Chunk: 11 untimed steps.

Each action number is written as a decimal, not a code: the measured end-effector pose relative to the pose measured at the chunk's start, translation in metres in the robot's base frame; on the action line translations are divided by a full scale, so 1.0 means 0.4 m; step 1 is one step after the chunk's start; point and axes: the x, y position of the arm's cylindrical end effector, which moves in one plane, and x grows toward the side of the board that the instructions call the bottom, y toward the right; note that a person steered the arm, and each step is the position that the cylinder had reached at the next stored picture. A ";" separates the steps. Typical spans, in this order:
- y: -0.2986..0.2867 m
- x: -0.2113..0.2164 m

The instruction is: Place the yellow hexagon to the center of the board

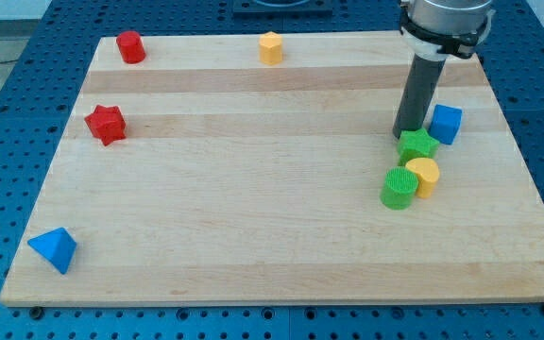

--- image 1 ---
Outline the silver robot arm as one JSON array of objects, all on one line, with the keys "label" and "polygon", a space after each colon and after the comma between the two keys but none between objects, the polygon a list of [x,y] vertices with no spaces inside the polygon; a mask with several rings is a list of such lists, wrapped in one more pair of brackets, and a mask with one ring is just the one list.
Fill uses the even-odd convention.
[{"label": "silver robot arm", "polygon": [[422,127],[448,57],[467,60],[487,38],[492,0],[400,0],[399,33],[414,51],[393,134]]}]

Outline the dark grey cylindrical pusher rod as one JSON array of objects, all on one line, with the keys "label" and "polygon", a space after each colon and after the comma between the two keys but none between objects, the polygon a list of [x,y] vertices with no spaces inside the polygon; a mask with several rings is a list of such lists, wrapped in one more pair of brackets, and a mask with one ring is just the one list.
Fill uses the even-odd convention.
[{"label": "dark grey cylindrical pusher rod", "polygon": [[403,131],[422,128],[444,65],[414,55],[392,129],[397,139]]}]

